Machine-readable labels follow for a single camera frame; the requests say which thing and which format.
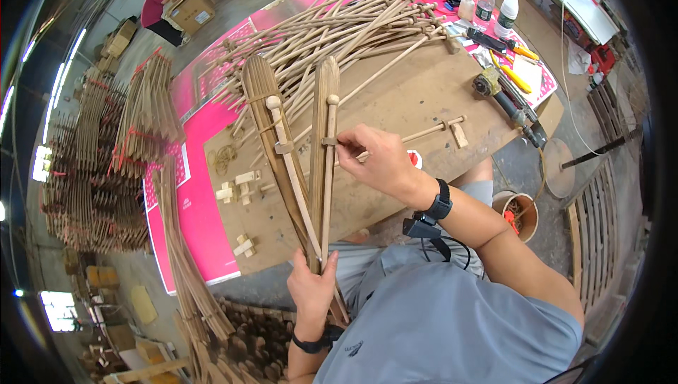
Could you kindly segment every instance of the black cable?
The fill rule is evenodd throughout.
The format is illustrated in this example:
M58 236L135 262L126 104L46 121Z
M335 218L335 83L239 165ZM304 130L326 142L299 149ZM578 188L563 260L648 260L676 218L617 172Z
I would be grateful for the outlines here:
M470 250L469 250L469 247L468 247L466 244L462 243L461 241L457 240L456 238L447 237L447 236L440 236L439 238L445 238L446 240L451 240L451 241L457 242L457 243L461 244L463 248L466 249L466 253L469 255L469 258L466 260L466 265L464 266L464 270L466 270L466 269L469 267L469 264L470 264Z
M422 241L422 252L424 252L424 256L426 257L426 260L430 262L430 259L428 258L428 253L426 253L426 247L424 247L424 239L421 239Z

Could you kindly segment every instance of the round wooden disc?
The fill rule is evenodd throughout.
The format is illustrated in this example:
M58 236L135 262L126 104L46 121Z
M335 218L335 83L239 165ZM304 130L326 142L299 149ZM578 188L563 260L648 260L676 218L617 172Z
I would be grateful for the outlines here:
M574 167L566 169L560 167L572 159L572 152L560 139L550 139L544 146L547 188L559 199L568 197L574 188Z

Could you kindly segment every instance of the black wristwatch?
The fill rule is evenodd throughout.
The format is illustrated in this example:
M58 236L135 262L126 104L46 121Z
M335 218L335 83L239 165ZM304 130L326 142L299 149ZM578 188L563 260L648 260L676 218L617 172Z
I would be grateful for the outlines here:
M438 185L440 186L440 194L437 194L433 204L428 210L424 212L424 215L436 221L440 221L445 218L450 210L452 210L452 201L450 200L450 188L447 186L445 180L436 178Z
M299 338L296 338L294 333L292 333L292 341L297 345L301 350L308 354L320 353L323 347L331 347L332 344L341 337L344 329L336 325L328 325L323 331L322 337L318 341L300 341Z

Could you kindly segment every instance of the wooden knob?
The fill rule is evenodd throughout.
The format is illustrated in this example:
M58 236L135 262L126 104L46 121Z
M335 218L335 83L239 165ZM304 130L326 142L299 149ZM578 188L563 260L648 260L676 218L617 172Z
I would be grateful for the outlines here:
M280 98L277 96L268 96L266 99L266 107L268 109L279 109L281 106Z

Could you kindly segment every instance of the woman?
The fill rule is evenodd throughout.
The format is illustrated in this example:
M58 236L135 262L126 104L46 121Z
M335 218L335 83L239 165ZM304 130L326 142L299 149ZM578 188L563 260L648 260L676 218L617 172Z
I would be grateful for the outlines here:
M169 41L174 47L186 44L191 37L182 38L182 32L162 18L163 6L170 0L146 0L141 9L141 26Z

